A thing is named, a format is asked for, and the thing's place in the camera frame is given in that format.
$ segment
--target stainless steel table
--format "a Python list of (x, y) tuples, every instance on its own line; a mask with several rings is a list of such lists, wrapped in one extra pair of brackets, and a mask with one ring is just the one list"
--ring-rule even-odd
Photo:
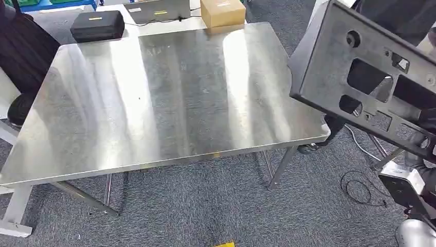
[(62, 181), (286, 147), (275, 173), (267, 161), (274, 188), (296, 146), (330, 130), (288, 96), (271, 26), (240, 28), (61, 46), (0, 185), (52, 183), (116, 214)]

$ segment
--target black pants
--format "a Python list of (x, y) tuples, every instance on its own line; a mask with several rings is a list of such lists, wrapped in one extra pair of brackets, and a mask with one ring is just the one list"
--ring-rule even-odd
[[(358, 0), (353, 5), (360, 14), (417, 46), (436, 22), (436, 0)], [(370, 94), (385, 78), (385, 73), (365, 63), (354, 63), (350, 68), (348, 84)], [(352, 113), (359, 106), (357, 100), (344, 100), (341, 108)], [(343, 118), (325, 116), (331, 130), (326, 146), (346, 123)]]
[(60, 44), (0, 0), (0, 67), (21, 93), (38, 93)]

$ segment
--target black cable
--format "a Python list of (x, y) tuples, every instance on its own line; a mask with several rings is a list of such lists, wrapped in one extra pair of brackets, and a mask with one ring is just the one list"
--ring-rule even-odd
[[(201, 17), (201, 16), (199, 16), (199, 15), (191, 15), (188, 18), (191, 18), (191, 17)], [(144, 23), (144, 24), (127, 23), (127, 22), (125, 22), (125, 24), (132, 25), (132, 26), (137, 26), (137, 27), (143, 27), (143, 26), (146, 26), (146, 25), (148, 25), (150, 23), (156, 23), (156, 22), (167, 23), (167, 22), (174, 22), (174, 21), (181, 22), (182, 20), (186, 20), (188, 18), (182, 18), (182, 17), (179, 16), (179, 18), (177, 18), (177, 19), (172, 19), (172, 20), (167, 20), (167, 21), (159, 21), (159, 20), (153, 19), (153, 20), (150, 20), (150, 21), (148, 21), (147, 23)]]
[[(375, 184), (373, 182), (371, 182), (371, 180), (369, 180), (369, 178), (363, 172), (357, 171), (357, 170), (348, 171), (344, 175), (342, 175), (342, 177), (341, 177), (340, 188), (345, 193), (345, 195), (347, 195), (353, 202), (355, 202), (357, 204), (372, 206), (372, 207), (388, 207), (388, 204), (386, 203), (385, 200), (382, 200), (382, 203), (380, 203), (380, 204), (372, 204), (371, 203), (371, 199), (372, 199), (371, 191), (370, 191), (369, 187), (365, 183), (363, 183), (362, 181), (352, 179), (344, 184), (345, 177), (347, 176), (347, 174), (350, 174), (350, 173), (361, 174), (363, 176), (363, 178), (366, 179), (372, 185), (372, 187), (374, 187), (380, 194), (382, 194), (383, 196), (389, 197), (388, 194), (384, 193), (379, 188), (377, 188), (377, 186), (375, 186)], [(368, 192), (368, 195), (369, 195), (368, 199), (366, 201), (361, 201), (358, 198), (352, 197), (348, 191), (348, 186), (350, 185), (350, 183), (361, 184), (365, 188), (365, 190)]]
[(158, 21), (158, 20), (151, 20), (148, 21), (147, 23), (144, 24), (136, 24), (136, 23), (127, 23), (125, 22), (127, 25), (133, 25), (133, 26), (137, 26), (137, 27), (143, 27), (145, 25), (148, 25), (150, 23), (156, 23), (156, 22), (160, 22), (160, 23), (167, 23), (167, 22), (174, 22), (174, 21), (180, 21), (179, 19), (173, 19), (173, 20), (168, 20), (168, 21)]

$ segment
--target metal plate with holes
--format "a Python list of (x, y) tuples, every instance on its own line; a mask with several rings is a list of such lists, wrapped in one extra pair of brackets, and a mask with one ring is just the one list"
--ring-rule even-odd
[[(436, 108), (436, 62), (411, 44), (330, 1), (319, 8), (288, 65), (291, 97), (436, 162), (436, 136), (420, 124)], [(362, 65), (372, 73), (351, 80), (350, 69)], [(364, 92), (362, 86), (375, 74), (378, 85)], [(427, 136), (426, 147), (414, 146), (402, 134), (415, 131)]]

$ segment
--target black shoe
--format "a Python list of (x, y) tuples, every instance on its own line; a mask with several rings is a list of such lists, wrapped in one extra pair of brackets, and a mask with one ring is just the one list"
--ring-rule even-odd
[(313, 153), (318, 149), (319, 149), (319, 146), (316, 145), (315, 143), (301, 145), (301, 146), (298, 146), (298, 148), (297, 148), (298, 152), (300, 152), (302, 154)]
[(8, 119), (16, 127), (21, 127), (32, 107), (35, 97), (30, 94), (21, 94), (12, 102), (8, 110)]

